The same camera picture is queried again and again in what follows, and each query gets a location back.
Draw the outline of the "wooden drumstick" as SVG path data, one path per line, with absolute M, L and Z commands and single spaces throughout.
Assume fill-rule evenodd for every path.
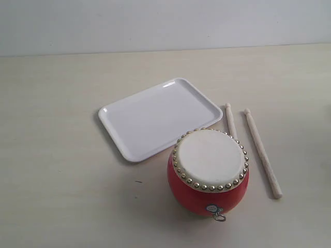
M 237 132 L 236 132 L 236 127 L 235 127 L 234 117 L 233 117 L 233 113 L 231 110 L 231 105 L 229 103 L 225 104 L 225 110 L 226 110 L 226 114 L 227 114 L 227 121 L 228 121 L 230 135 L 233 136 L 234 139 L 237 139 Z
M 264 145 L 262 143 L 260 134 L 258 132 L 257 126 L 255 124 L 255 121 L 254 121 L 254 118 L 252 116 L 250 109 L 248 109 L 248 108 L 245 109 L 244 114 L 246 116 L 247 124 L 249 126 L 256 150 L 258 152 L 258 155 L 259 155 L 262 165 L 264 167 L 266 176 L 268 178 L 268 182 L 269 182 L 271 191 L 273 193 L 273 197 L 275 199 L 281 199 L 283 196 L 281 187 L 280 187 L 280 185 L 277 181 L 277 178 L 275 176 L 275 173 L 271 167 L 268 155 L 265 151 Z

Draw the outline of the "small red drum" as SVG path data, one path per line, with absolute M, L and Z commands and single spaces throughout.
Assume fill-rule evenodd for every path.
M 176 200 L 187 210 L 226 221 L 226 213 L 243 199 L 249 182 L 248 155 L 233 136 L 201 128 L 175 143 L 167 177 Z

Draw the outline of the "white rectangular plastic tray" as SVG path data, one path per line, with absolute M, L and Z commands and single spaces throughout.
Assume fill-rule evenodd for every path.
M 137 163 L 215 124 L 223 112 L 188 80 L 175 78 L 103 106 L 98 117 L 123 158 Z

